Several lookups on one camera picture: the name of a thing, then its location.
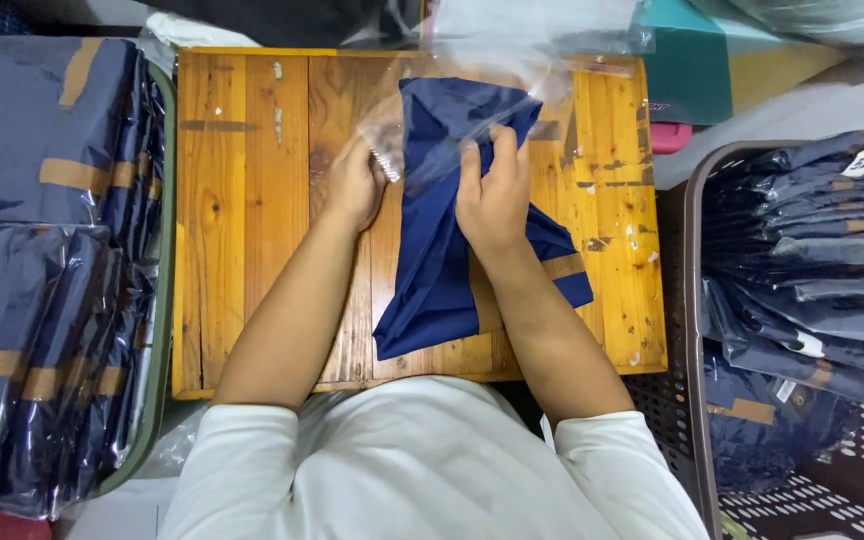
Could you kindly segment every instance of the wooden tabletop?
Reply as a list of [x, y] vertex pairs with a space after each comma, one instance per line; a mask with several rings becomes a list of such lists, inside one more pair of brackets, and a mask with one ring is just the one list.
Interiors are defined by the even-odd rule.
[[[235, 339], [322, 207], [327, 171], [360, 118], [415, 76], [418, 53], [202, 48], [178, 54], [173, 396], [209, 398]], [[572, 73], [570, 115], [543, 109], [528, 142], [532, 201], [567, 227], [594, 302], [578, 312], [620, 374], [666, 371], [642, 62]], [[376, 360], [392, 299], [402, 184], [359, 242], [345, 312], [316, 391], [412, 375], [522, 378], [504, 331]]]

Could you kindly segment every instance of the teal box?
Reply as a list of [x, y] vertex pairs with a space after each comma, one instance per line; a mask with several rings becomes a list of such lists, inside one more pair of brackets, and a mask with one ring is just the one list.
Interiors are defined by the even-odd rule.
[[653, 122], [723, 122], [844, 58], [765, 30], [726, 0], [652, 0], [644, 24], [654, 28], [654, 53], [642, 55]]

